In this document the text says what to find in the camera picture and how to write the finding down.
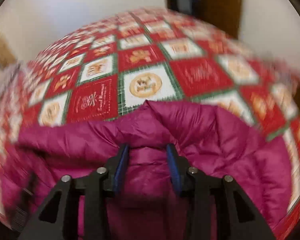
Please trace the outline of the magenta puffer jacket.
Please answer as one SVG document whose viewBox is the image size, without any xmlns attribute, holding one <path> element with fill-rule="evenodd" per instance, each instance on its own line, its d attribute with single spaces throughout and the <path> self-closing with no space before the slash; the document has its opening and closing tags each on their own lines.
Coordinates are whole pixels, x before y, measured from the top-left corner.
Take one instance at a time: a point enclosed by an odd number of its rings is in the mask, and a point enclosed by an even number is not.
<svg viewBox="0 0 300 240">
<path fill-rule="evenodd" d="M 182 239 L 188 204 L 172 189 L 170 143 L 206 174 L 233 176 L 272 229 L 286 216 L 292 179 L 281 137 L 267 141 L 221 107 L 146 101 L 114 121 L 22 129 L 0 171 L 6 218 L 12 218 L 30 173 L 38 178 L 30 204 L 34 212 L 61 176 L 85 176 L 128 144 L 124 187 L 107 203 L 112 239 Z"/>
</svg>

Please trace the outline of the red patterned bedspread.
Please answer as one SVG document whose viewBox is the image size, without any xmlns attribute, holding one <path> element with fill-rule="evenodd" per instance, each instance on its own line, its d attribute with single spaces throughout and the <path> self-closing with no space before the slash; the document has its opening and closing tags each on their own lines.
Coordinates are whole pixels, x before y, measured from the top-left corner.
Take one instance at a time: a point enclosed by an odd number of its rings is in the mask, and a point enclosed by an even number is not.
<svg viewBox="0 0 300 240">
<path fill-rule="evenodd" d="M 0 98 L 0 171 L 7 148 L 28 127 L 114 121 L 146 101 L 217 106 L 267 141 L 284 140 L 292 193 L 272 231 L 287 239 L 300 221 L 300 112 L 293 100 L 299 81 L 190 16 L 162 8 L 117 14 L 57 40 L 15 74 Z M 8 230 L 12 218 L 1 197 L 0 182 L 0 225 Z"/>
</svg>

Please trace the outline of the brown wooden door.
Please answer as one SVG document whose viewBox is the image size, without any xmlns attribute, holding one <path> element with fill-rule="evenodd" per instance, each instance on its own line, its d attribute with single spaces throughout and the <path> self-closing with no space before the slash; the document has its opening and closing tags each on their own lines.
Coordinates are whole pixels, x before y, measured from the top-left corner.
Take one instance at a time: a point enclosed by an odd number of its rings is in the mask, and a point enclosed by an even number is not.
<svg viewBox="0 0 300 240">
<path fill-rule="evenodd" d="M 238 38 L 242 0 L 199 0 L 198 18 Z"/>
</svg>

